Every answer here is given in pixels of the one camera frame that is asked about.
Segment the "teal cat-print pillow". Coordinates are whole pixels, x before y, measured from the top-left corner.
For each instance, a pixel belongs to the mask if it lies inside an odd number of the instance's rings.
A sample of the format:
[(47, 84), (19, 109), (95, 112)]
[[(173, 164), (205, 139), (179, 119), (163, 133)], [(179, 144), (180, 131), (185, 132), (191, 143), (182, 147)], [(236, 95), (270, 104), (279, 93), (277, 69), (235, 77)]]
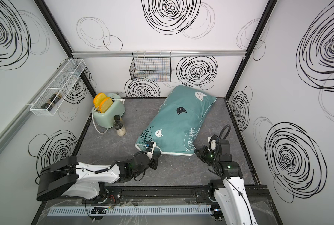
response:
[(194, 155), (194, 141), (216, 100), (216, 97), (191, 87), (175, 87), (141, 133), (135, 147), (145, 151), (146, 143), (151, 141), (162, 154)]

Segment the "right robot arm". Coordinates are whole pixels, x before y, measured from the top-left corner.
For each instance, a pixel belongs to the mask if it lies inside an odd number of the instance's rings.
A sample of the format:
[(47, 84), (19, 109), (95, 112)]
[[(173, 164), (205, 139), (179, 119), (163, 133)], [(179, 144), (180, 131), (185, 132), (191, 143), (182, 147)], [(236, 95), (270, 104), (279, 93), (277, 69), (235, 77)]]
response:
[(219, 135), (212, 135), (208, 145), (195, 149), (194, 153), (208, 170), (220, 177), (211, 180), (209, 198), (218, 203), (228, 225), (257, 225), (256, 218), (247, 197), (245, 182), (240, 165), (232, 160), (227, 137), (230, 125), (225, 125)]

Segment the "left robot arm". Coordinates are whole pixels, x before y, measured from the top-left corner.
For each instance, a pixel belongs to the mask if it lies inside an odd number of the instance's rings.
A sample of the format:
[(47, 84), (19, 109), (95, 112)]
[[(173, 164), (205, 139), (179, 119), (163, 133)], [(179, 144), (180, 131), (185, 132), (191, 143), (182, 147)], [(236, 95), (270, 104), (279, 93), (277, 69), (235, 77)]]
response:
[(132, 159), (116, 161), (112, 165), (89, 165), (68, 157), (43, 168), (39, 175), (37, 201), (44, 202), (60, 196), (81, 197), (91, 200), (105, 197), (106, 183), (126, 183), (144, 174), (147, 169), (156, 170), (161, 155), (155, 142), (147, 149), (135, 153)]

